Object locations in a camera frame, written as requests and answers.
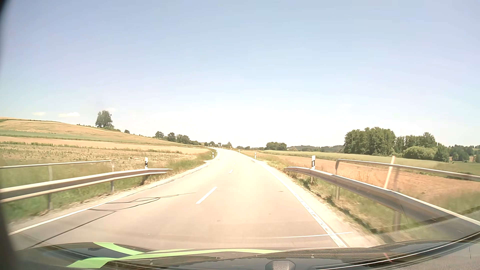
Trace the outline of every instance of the cloud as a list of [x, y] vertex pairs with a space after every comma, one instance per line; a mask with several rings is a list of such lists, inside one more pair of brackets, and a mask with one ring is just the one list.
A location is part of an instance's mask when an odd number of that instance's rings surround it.
[[69, 113], [60, 113], [58, 117], [77, 117], [80, 116], [77, 112], [69, 112]]

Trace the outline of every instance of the road shoulder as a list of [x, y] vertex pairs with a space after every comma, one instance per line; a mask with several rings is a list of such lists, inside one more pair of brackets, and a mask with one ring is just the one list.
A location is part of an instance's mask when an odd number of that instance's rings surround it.
[[315, 213], [317, 213], [318, 216], [320, 216], [320, 218], [327, 224], [327, 226], [329, 226], [335, 233], [351, 232], [338, 236], [348, 246], [370, 247], [384, 244], [379, 237], [366, 231], [360, 225], [352, 221], [344, 213], [320, 201], [317, 196], [315, 196], [315, 194], [296, 184], [294, 180], [287, 176], [285, 173], [273, 167], [270, 167], [264, 161], [255, 159], [252, 160], [262, 165], [270, 173], [272, 173], [274, 176], [278, 177], [285, 184], [287, 184], [295, 193], [297, 193], [302, 198], [302, 200], [306, 204], [308, 204], [308, 206], [310, 206], [313, 211], [315, 211]]

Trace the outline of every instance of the dashed white lane marking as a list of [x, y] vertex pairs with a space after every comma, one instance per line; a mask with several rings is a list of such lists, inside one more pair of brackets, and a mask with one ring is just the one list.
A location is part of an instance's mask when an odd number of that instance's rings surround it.
[[201, 199], [199, 199], [198, 202], [196, 202], [195, 204], [199, 204], [199, 203], [203, 202], [215, 190], [216, 190], [216, 187], [212, 188], [212, 190], [210, 190], [207, 194], [205, 194], [205, 196], [203, 196]]
[[317, 213], [315, 213], [315, 211], [313, 211], [313, 209], [310, 208], [310, 206], [308, 206], [308, 204], [303, 201], [303, 199], [295, 191], [293, 191], [293, 189], [291, 189], [282, 179], [280, 179], [270, 170], [270, 166], [258, 162], [257, 160], [252, 159], [249, 156], [246, 157], [260, 164], [260, 166], [264, 167], [269, 173], [271, 173], [275, 178], [277, 178], [277, 180], [279, 180], [295, 196], [295, 198], [297, 198], [297, 200], [303, 205], [303, 207], [305, 207], [305, 209], [310, 213], [310, 215], [312, 215], [312, 217], [323, 228], [323, 230], [325, 230], [325, 232], [330, 236], [330, 238], [332, 238], [332, 240], [335, 242], [335, 244], [337, 244], [338, 247], [347, 247], [347, 245], [342, 241], [342, 239], [340, 239], [340, 237], [338, 237], [335, 232], [330, 229], [330, 227], [328, 227], [328, 225], [320, 218], [320, 216], [317, 215]]

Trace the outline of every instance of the white edge line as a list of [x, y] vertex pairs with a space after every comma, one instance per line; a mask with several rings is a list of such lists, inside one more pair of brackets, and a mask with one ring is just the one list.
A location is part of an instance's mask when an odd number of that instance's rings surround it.
[[317, 213], [315, 213], [315, 211], [313, 211], [313, 209], [310, 208], [310, 206], [308, 206], [308, 204], [305, 201], [303, 201], [303, 199], [297, 193], [295, 193], [295, 191], [293, 191], [293, 189], [291, 189], [285, 182], [283, 182], [282, 179], [280, 179], [270, 170], [270, 166], [266, 167], [267, 165], [264, 165], [247, 155], [244, 155], [244, 156], [257, 162], [258, 164], [260, 164], [260, 166], [264, 167], [269, 173], [271, 173], [275, 178], [277, 178], [295, 196], [295, 198], [297, 198], [297, 200], [303, 205], [303, 207], [305, 207], [305, 209], [312, 215], [315, 221], [317, 221], [317, 223], [325, 230], [325, 232], [330, 236], [330, 238], [332, 238], [332, 240], [335, 242], [335, 244], [337, 244], [338, 247], [347, 247], [347, 245], [342, 241], [342, 239], [340, 239], [340, 237], [338, 237], [334, 233], [334, 231], [330, 229], [330, 227], [328, 227], [327, 224], [325, 224], [325, 222], [320, 218], [320, 216], [318, 216]]
[[[189, 174], [192, 174], [192, 173], [194, 173], [194, 172], [196, 172], [196, 171], [198, 171], [198, 170], [200, 170], [200, 169], [205, 168], [205, 167], [208, 166], [210, 163], [211, 163], [211, 162], [206, 163], [206, 164], [201, 165], [201, 166], [198, 166], [197, 168], [194, 168], [192, 172], [190, 172], [190, 173], [188, 173], [188, 174], [186, 174], [186, 175], [183, 175], [183, 176], [181, 176], [181, 177], [173, 178], [173, 179], [170, 179], [170, 180], [164, 179], [164, 180], [166, 180], [166, 181], [158, 181], [158, 182], [156, 183], [156, 185], [152, 186], [152, 188], [153, 188], [153, 187], [156, 187], [156, 186], [158, 186], [158, 185], [160, 185], [160, 184], [166, 184], [166, 182], [174, 181], [174, 180], [180, 179], [180, 178], [182, 178], [182, 177], [185, 177], [185, 176], [187, 176], [187, 175], [189, 175]], [[32, 228], [35, 228], [35, 227], [37, 227], [37, 226], [50, 223], [50, 222], [52, 222], [52, 221], [56, 221], [56, 220], [59, 220], [59, 219], [63, 219], [63, 218], [66, 218], [66, 217], [68, 217], [68, 216], [71, 216], [71, 215], [74, 215], [74, 214], [77, 214], [77, 213], [80, 213], [80, 212], [83, 212], [83, 211], [86, 211], [86, 210], [90, 210], [90, 209], [95, 208], [95, 207], [99, 207], [99, 206], [104, 205], [104, 204], [106, 204], [106, 203], [116, 201], [116, 200], [118, 200], [118, 199], [121, 199], [121, 198], [124, 198], [124, 197], [126, 197], [126, 196], [130, 196], [130, 195], [133, 195], [133, 194], [142, 192], [142, 191], [144, 191], [144, 190], [145, 190], [145, 189], [139, 190], [139, 191], [134, 192], [134, 193], [128, 193], [128, 194], [122, 195], [122, 196], [120, 196], [120, 197], [118, 197], [118, 198], [112, 199], [112, 200], [110, 200], [110, 201], [106, 201], [106, 202], [103, 202], [103, 203], [99, 203], [99, 204], [97, 204], [97, 205], [90, 206], [90, 207], [85, 208], [85, 209], [80, 209], [80, 210], [78, 210], [78, 211], [75, 211], [75, 212], [72, 212], [72, 213], [68, 213], [68, 214], [65, 214], [65, 215], [63, 215], [63, 216], [59, 216], [59, 217], [56, 217], [56, 218], [52, 218], [52, 219], [50, 219], [50, 220], [42, 221], [42, 222], [40, 222], [40, 223], [36, 223], [36, 224], [30, 225], [30, 226], [27, 226], [27, 227], [18, 229], [18, 230], [16, 230], [16, 231], [11, 232], [11, 233], [8, 233], [8, 235], [10, 236], [10, 235], [14, 235], [14, 234], [16, 234], [16, 233], [21, 233], [21, 232], [26, 231], [26, 230], [28, 230], [28, 229], [32, 229]]]
[[201, 199], [199, 199], [198, 202], [196, 202], [195, 204], [199, 204], [199, 203], [203, 202], [215, 190], [216, 190], [216, 187], [212, 188], [207, 194], [205, 194], [205, 196], [203, 196]]
[[42, 221], [42, 222], [40, 222], [40, 223], [33, 224], [33, 225], [27, 226], [27, 227], [25, 227], [25, 228], [21, 228], [21, 229], [18, 229], [18, 230], [16, 230], [16, 231], [13, 231], [13, 232], [11, 232], [11, 233], [8, 233], [8, 235], [13, 235], [13, 234], [16, 234], [16, 233], [20, 233], [20, 232], [23, 232], [23, 231], [25, 231], [25, 230], [35, 228], [35, 227], [37, 227], [37, 226], [40, 226], [40, 225], [43, 225], [43, 224], [47, 224], [47, 223], [52, 222], [52, 221], [56, 221], [56, 220], [59, 220], [59, 219], [66, 218], [66, 217], [71, 216], [71, 215], [73, 215], [73, 214], [80, 213], [80, 212], [83, 212], [83, 211], [86, 211], [86, 210], [89, 210], [89, 209], [92, 209], [92, 208], [95, 208], [95, 207], [99, 207], [99, 206], [104, 205], [104, 204], [106, 204], [106, 203], [116, 201], [116, 200], [121, 199], [121, 198], [123, 198], [123, 197], [126, 197], [126, 196], [128, 196], [128, 195], [130, 195], [130, 194], [125, 194], [125, 195], [123, 195], [123, 196], [121, 196], [121, 197], [115, 198], [115, 199], [110, 200], [110, 201], [106, 201], [106, 202], [103, 202], [103, 203], [100, 203], [100, 204], [97, 204], [97, 205], [94, 205], [94, 206], [90, 206], [90, 207], [88, 207], [88, 208], [81, 209], [81, 210], [78, 210], [78, 211], [75, 211], [75, 212], [72, 212], [72, 213], [68, 213], [68, 214], [65, 214], [65, 215], [63, 215], [63, 216], [59, 216], [59, 217], [56, 217], [56, 218], [53, 218], [53, 219], [50, 219], [50, 220], [47, 220], [47, 221]]

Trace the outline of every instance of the green field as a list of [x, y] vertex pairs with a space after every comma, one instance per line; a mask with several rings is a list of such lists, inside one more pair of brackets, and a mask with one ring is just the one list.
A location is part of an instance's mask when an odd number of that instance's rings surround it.
[[[299, 157], [311, 157], [312, 155], [315, 155], [317, 159], [323, 159], [323, 160], [346, 159], [346, 160], [374, 161], [374, 162], [383, 162], [383, 163], [390, 163], [390, 160], [392, 159], [391, 157], [379, 157], [379, 156], [343, 154], [343, 153], [323, 153], [323, 152], [294, 152], [294, 151], [265, 150], [265, 151], [262, 151], [262, 153], [285, 155], [285, 156], [299, 156]], [[445, 162], [439, 162], [439, 161], [433, 161], [433, 160], [413, 160], [413, 159], [396, 158], [395, 164], [480, 175], [480, 164], [475, 162], [445, 163]]]

